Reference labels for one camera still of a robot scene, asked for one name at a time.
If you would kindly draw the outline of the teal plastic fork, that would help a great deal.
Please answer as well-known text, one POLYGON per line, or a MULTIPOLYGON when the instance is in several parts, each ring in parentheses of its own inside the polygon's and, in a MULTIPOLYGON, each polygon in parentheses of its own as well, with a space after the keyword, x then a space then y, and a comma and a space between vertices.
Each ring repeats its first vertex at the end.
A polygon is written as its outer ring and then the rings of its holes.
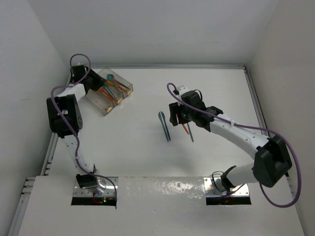
POLYGON ((116 99, 115 95, 113 94, 113 92, 109 89, 109 87, 107 85, 103 85, 103 88, 112 96, 116 99))

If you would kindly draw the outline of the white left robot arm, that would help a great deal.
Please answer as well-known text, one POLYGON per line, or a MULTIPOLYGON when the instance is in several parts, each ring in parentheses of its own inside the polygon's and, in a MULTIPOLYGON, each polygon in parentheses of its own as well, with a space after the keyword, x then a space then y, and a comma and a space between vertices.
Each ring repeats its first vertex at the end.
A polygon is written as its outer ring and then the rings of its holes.
POLYGON ((102 85, 103 79, 94 71, 85 65, 76 65, 70 69, 70 83, 65 90, 46 100, 50 128, 69 151, 79 187, 90 191, 96 190, 99 184, 95 164, 85 158, 79 149, 79 131, 83 128, 83 119, 78 101, 102 85))

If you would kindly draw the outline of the dark blue plastic spoon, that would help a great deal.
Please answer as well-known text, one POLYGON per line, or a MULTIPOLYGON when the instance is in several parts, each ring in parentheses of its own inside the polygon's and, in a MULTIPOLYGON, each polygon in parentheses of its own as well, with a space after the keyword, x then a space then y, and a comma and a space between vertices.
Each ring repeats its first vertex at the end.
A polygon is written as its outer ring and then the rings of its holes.
POLYGON ((120 86, 122 86, 122 87, 124 87, 124 88, 126 88, 126 89, 129 89, 127 86, 125 86, 124 84, 122 84, 121 82, 119 82, 119 81, 116 81, 120 86))

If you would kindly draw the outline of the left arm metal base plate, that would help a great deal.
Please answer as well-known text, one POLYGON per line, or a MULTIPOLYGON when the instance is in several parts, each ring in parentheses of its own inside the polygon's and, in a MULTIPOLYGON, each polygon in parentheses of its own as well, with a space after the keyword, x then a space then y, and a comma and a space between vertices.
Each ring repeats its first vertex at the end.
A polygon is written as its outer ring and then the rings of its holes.
MULTIPOLYGON (((113 184, 102 177, 97 177, 98 189, 96 191, 96 197, 115 197, 115 190, 113 184)), ((73 197, 92 197, 94 189, 90 188, 80 188, 77 181, 75 181, 73 189, 73 197)))

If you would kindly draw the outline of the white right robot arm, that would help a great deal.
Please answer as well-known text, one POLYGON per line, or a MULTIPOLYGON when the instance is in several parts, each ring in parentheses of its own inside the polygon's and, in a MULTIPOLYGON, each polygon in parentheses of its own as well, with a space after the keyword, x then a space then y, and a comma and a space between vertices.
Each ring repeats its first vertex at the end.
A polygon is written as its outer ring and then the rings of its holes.
POLYGON ((173 94, 178 98, 178 102, 169 104, 173 126, 194 122, 196 126, 227 139, 253 159, 245 166, 231 166, 214 180, 218 191, 230 191, 238 185, 255 182, 271 188, 292 167, 285 142, 279 136, 271 138, 238 127, 219 108, 206 107, 201 95, 185 86, 175 88, 173 94))

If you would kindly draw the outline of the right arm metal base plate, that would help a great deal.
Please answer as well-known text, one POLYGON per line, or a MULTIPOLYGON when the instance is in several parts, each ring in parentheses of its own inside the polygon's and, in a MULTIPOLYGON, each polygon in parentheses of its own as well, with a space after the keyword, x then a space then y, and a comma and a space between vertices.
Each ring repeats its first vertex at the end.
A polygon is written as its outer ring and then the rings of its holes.
POLYGON ((205 196, 207 198, 219 197, 249 197, 249 187, 247 184, 241 184, 230 188, 229 192, 220 187, 221 179, 219 176, 204 177, 205 196))

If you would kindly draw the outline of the teal plastic knife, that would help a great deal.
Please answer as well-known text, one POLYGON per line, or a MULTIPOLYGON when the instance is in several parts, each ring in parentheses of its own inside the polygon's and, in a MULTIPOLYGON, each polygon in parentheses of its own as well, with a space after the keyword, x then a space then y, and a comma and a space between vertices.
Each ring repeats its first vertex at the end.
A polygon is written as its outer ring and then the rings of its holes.
POLYGON ((189 123, 187 123, 187 128, 188 128, 188 131, 189 131, 189 135, 190 135, 191 141, 194 142, 193 134, 192 134, 192 131, 191 131, 189 123))
POLYGON ((165 122, 164 122, 164 120, 162 118, 162 112, 161 111, 158 113, 158 118, 159 118, 159 120, 161 122, 161 125, 162 125, 162 128, 163 128, 166 140, 169 142, 170 140, 169 140, 169 137, 168 137, 168 134, 167 134, 167 131, 166 131, 165 122))

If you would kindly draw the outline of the teal plastic spoon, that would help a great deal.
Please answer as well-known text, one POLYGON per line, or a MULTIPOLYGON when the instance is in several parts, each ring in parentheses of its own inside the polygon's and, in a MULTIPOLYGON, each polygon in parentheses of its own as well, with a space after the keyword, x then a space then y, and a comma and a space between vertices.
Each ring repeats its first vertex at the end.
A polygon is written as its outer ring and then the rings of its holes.
POLYGON ((111 82, 117 81, 117 80, 115 79, 115 77, 114 77, 113 74, 108 74, 108 75, 106 76, 106 80, 107 80, 107 82, 108 82, 109 84, 111 84, 111 82))

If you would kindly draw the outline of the orange plastic spoon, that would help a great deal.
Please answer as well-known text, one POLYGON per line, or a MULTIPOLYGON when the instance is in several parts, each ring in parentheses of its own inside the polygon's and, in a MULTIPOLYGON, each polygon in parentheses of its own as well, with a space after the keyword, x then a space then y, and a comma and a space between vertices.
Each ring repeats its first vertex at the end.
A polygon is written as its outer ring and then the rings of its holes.
POLYGON ((124 85, 120 84, 118 81, 114 81, 114 82, 121 90, 128 90, 128 87, 125 87, 124 85))

